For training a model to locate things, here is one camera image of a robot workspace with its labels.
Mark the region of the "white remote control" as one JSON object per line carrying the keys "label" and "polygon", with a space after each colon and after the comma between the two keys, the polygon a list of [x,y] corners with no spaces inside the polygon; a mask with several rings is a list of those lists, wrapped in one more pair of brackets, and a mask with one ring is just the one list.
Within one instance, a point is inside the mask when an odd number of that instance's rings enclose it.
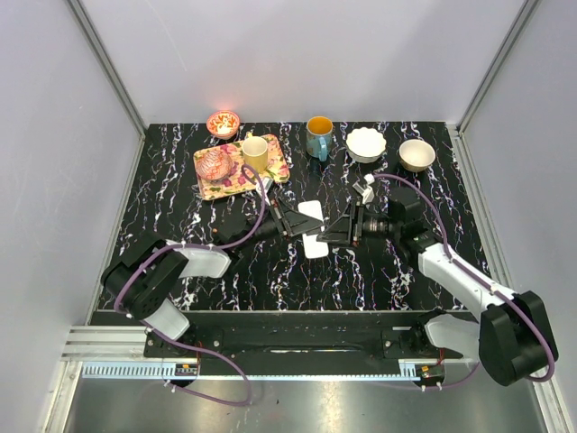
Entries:
{"label": "white remote control", "polygon": [[[305,201],[298,204],[298,211],[321,222],[324,221],[321,203],[318,200]],[[325,226],[308,230],[302,235],[304,253],[308,260],[324,258],[329,254],[328,244],[319,242],[317,236],[325,230]]]}

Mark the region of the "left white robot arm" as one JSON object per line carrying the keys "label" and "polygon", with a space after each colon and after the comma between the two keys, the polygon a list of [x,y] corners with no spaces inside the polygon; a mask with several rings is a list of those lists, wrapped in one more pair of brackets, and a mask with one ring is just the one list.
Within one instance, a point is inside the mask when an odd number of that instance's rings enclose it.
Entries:
{"label": "left white robot arm", "polygon": [[299,238],[314,243],[323,230],[320,202],[296,208],[280,198],[266,200],[262,220],[230,216],[214,229],[215,246],[191,246],[144,234],[105,268],[101,283],[115,299],[117,311],[143,321],[164,334],[164,346],[175,356],[192,352],[192,325],[169,300],[177,281],[186,278],[221,279],[240,261],[242,253],[273,237]]}

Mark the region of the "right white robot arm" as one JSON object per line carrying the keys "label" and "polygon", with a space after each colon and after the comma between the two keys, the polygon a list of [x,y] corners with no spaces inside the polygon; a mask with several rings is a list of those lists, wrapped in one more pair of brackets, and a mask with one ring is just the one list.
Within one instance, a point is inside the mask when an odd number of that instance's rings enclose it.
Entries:
{"label": "right white robot arm", "polygon": [[413,270],[452,293],[473,315],[459,319],[436,309],[420,316],[400,339],[415,354],[429,357],[443,349],[482,365],[496,383],[521,379],[547,382],[559,354],[542,299],[517,293],[467,263],[425,221],[432,202],[419,189],[395,188],[384,215],[352,202],[320,236],[334,246],[356,246],[363,238],[390,242]]}

